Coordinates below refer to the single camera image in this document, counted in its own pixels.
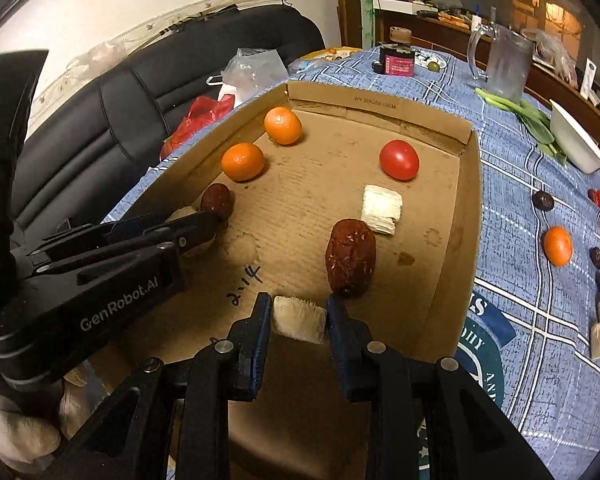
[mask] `glass pitcher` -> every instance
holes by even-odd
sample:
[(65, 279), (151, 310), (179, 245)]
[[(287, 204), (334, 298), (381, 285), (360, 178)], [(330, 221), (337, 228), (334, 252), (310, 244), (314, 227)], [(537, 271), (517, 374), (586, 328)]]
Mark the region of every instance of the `glass pitcher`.
[[(491, 50), (484, 73), (475, 65), (475, 49), (480, 37), (491, 37)], [(474, 79), (485, 81), (490, 93), (519, 103), (531, 70), (534, 43), (524, 36), (495, 23), (480, 25), (471, 34), (466, 56)]]

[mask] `black leather sofa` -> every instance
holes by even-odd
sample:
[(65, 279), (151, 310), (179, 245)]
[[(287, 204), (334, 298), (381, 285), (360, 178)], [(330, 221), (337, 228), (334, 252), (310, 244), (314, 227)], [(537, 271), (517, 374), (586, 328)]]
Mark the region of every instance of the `black leather sofa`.
[(320, 31), (282, 5), (229, 9), (133, 53), (60, 107), (25, 143), (11, 195), (12, 245), (97, 224), (151, 166), (193, 99), (218, 97), (238, 48), (275, 48), (285, 66), (324, 48)]

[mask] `orange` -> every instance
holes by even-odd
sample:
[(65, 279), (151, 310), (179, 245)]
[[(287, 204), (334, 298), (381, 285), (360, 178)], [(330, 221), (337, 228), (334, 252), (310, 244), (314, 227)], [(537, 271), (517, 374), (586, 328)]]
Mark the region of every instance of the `orange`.
[(222, 171), (234, 182), (251, 180), (264, 169), (264, 154), (255, 144), (241, 142), (224, 152)]
[(568, 264), (573, 254), (573, 244), (569, 232), (559, 225), (551, 227), (544, 233), (542, 248), (547, 259), (556, 267)]
[(286, 146), (302, 136), (302, 123), (289, 108), (277, 106), (264, 117), (264, 129), (271, 140)]

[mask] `finger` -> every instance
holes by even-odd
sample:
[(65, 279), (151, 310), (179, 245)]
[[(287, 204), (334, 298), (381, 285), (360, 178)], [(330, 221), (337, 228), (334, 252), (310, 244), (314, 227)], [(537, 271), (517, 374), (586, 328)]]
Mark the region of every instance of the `finger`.
[(64, 395), (60, 399), (58, 413), (60, 431), (67, 438), (73, 437), (91, 415), (84, 388), (64, 383)]
[(0, 410), (0, 458), (32, 463), (60, 445), (58, 430), (46, 420)]
[(67, 372), (64, 376), (65, 381), (69, 381), (71, 384), (75, 384), (75, 386), (80, 386), (81, 388), (87, 385), (88, 379), (87, 368), (83, 364), (77, 365), (77, 367)]

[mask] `green vegetable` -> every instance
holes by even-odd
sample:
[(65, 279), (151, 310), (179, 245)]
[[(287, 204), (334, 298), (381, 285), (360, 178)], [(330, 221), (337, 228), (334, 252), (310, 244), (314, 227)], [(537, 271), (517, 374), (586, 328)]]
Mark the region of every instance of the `green vegetable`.
[(525, 125), (526, 130), (538, 141), (538, 149), (546, 155), (555, 158), (560, 164), (565, 164), (566, 156), (555, 143), (554, 134), (549, 130), (551, 121), (544, 112), (538, 110), (524, 99), (522, 99), (519, 104), (516, 104), (504, 97), (489, 94), (481, 88), (476, 88), (475, 92), (483, 98), (487, 104), (495, 106), (500, 110), (507, 110), (515, 113), (520, 122)]

